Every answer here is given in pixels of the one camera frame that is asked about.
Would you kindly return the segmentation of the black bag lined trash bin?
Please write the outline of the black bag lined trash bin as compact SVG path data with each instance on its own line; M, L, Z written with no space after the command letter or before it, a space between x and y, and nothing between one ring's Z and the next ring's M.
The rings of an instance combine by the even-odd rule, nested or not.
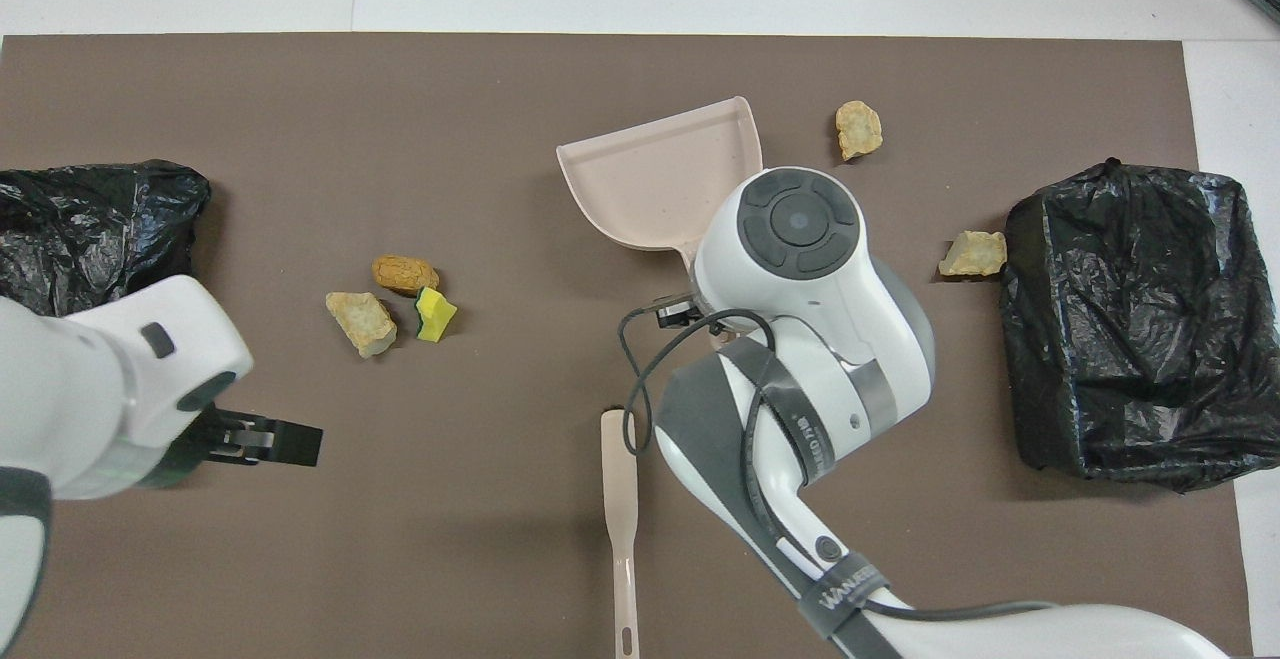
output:
M210 200L170 161L0 170L0 298L63 317L189 275Z
M1280 328L1245 189L1108 159L1005 221L1019 457L1197 491L1280 468Z

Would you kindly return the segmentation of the beige plastic dustpan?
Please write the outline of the beige plastic dustpan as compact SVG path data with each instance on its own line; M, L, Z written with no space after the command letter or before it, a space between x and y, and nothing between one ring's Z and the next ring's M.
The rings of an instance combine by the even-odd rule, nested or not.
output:
M556 157L596 230L640 252L678 253L687 276L714 214L763 168L744 97L559 145Z

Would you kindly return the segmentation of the large beige foam chunk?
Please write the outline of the large beige foam chunk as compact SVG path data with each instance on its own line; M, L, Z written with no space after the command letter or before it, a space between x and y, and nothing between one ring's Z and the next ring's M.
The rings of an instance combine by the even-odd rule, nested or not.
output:
M325 307L361 360L384 353L398 339L388 308L371 293L328 293Z

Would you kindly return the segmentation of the brown bread roll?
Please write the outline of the brown bread roll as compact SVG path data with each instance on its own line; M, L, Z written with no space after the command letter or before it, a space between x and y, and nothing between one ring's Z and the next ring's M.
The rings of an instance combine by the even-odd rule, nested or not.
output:
M371 264L371 276L378 287L398 296L417 296L425 287L433 290L440 287L440 275L433 264L411 255L379 255Z

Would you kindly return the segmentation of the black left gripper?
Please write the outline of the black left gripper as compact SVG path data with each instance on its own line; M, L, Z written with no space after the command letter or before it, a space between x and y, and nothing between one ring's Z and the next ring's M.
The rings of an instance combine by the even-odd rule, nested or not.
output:
M276 422L236 409L204 409L191 424L189 434L200 459L238 466L256 466L270 459L316 467L323 447L321 427Z

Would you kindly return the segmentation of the yellow sponge with green backing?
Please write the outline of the yellow sponge with green backing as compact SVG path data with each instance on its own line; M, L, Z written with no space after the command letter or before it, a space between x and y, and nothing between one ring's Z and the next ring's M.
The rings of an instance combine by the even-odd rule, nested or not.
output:
M419 319L416 339L439 343L458 308L434 287L420 287L413 299L413 311Z

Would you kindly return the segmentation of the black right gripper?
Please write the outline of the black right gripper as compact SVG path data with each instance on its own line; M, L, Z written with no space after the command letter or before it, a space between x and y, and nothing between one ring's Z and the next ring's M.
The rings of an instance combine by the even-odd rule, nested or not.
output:
M735 340L745 334L737 308L713 308L696 296L662 296L655 299L658 328L692 328L699 325L714 340Z

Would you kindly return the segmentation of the pale beige foam chunk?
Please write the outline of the pale beige foam chunk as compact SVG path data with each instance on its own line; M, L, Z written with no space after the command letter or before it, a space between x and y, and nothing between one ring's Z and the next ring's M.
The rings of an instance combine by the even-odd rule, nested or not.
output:
M1009 262L1002 232L960 232L937 264L941 276L996 276Z

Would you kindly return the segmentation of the brown table mat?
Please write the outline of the brown table mat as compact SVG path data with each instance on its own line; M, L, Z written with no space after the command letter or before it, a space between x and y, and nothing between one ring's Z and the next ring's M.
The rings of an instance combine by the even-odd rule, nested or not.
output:
M325 433L312 470L58 503L12 659L613 659L616 328L686 273L586 221L556 148L731 97L768 166L846 182L937 337L929 406L808 489L814 512L910 604L1139 607L1251 653L1233 486L1024 466L1000 285L936 276L957 232L1107 157L1196 168L1180 45L396 33L4 40L0 170L207 177L196 273L255 358L223 404ZM849 100L883 145L842 163ZM372 280L383 253L439 273L439 343ZM376 296L396 343L361 360L328 293Z

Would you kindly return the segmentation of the rounded tan foam chunk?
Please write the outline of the rounded tan foam chunk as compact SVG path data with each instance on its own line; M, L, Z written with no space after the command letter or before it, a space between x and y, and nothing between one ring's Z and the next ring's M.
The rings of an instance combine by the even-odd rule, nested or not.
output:
M835 129L842 163L869 156L883 145L881 116L863 100L849 100L836 109Z

